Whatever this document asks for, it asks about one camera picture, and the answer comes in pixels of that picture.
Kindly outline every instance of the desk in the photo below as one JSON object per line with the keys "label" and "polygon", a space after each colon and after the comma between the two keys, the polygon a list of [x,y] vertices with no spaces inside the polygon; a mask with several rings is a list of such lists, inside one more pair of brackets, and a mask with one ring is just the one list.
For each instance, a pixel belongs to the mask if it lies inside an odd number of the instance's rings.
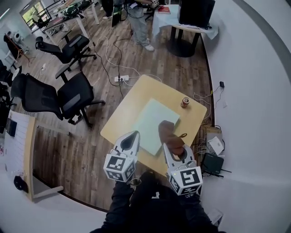
{"label": "desk", "polygon": [[11,137],[7,132],[5,133],[4,152],[7,161],[7,171],[12,174],[23,172],[24,181],[27,183],[29,190],[26,195],[31,201],[35,198],[44,197],[63,190],[64,188],[59,186],[37,194],[34,193],[32,179],[33,152],[37,127],[42,126],[67,135],[69,135],[69,132],[46,125],[36,120],[35,117],[11,110],[8,117],[17,122],[17,126],[15,137]]}
{"label": "desk", "polygon": [[[147,102],[154,98],[180,115],[174,133],[176,135],[187,133],[183,141],[190,146],[199,130],[207,109],[191,98],[189,98],[190,103],[188,107],[181,108],[180,104],[184,97],[186,96],[177,90],[149,76],[142,75],[112,114],[100,134],[112,144],[115,144],[120,136],[132,131],[132,126],[140,112]],[[153,156],[140,148],[138,161],[157,173],[166,176],[167,165],[161,149],[156,156]]]}
{"label": "desk", "polygon": [[[96,14],[96,10],[95,10],[94,4],[91,3],[90,6],[91,6],[92,13],[94,15],[94,18],[95,18],[95,22],[96,22],[97,25],[99,25],[99,20],[98,20],[97,14]],[[51,22],[49,22],[49,24],[43,30],[47,34],[47,36],[50,38],[51,42],[53,42],[54,45],[57,46],[58,44],[54,41],[53,37],[50,35],[48,30],[53,28],[53,27],[55,27],[55,26],[58,26],[59,24],[62,24],[64,22],[66,22],[68,20],[72,20],[72,19],[76,19],[76,21],[77,21],[77,23],[78,23],[83,35],[85,37],[89,38],[89,36],[88,36],[88,34],[87,34],[86,30],[85,30],[85,27],[82,24],[82,20],[78,15],[76,15],[75,17],[70,18],[70,19],[62,19],[62,18],[57,16],[55,19],[53,19]]]}
{"label": "desk", "polygon": [[[168,51],[179,57],[190,57],[195,53],[195,48],[201,33],[205,33],[210,39],[213,39],[218,33],[218,27],[211,24],[212,28],[204,29],[192,25],[181,25],[178,21],[179,5],[167,5],[170,9],[170,14],[160,14],[157,10],[154,14],[152,34],[155,38],[160,28],[171,25],[171,38],[167,42],[166,47]],[[179,29],[178,39],[176,39],[176,28]],[[183,30],[195,32],[193,42],[182,40]]]}

